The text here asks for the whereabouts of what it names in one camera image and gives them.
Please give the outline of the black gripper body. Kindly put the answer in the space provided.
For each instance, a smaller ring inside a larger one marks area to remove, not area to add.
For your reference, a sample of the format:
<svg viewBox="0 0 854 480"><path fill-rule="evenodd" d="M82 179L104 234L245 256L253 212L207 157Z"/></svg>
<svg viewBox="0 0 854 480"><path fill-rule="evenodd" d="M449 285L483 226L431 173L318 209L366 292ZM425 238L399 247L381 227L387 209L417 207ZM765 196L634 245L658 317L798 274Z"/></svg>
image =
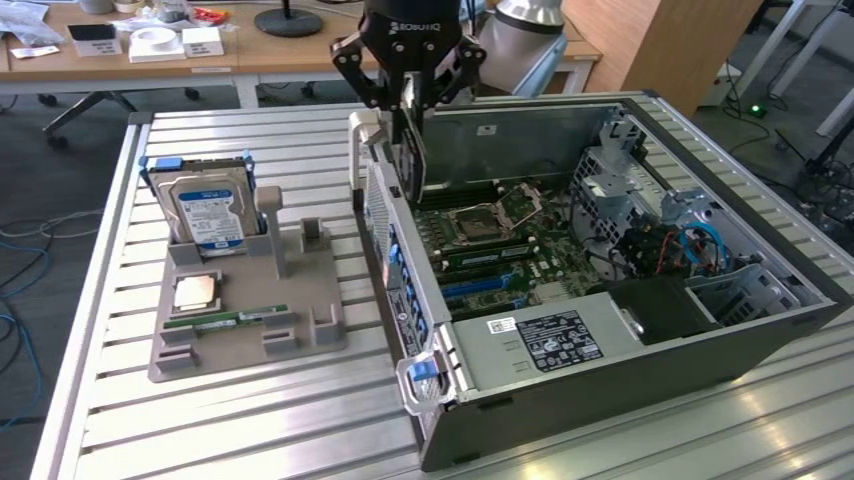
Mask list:
<svg viewBox="0 0 854 480"><path fill-rule="evenodd" d="M461 2L375 0L363 2L359 37L387 73L438 67L462 40Z"/></svg>

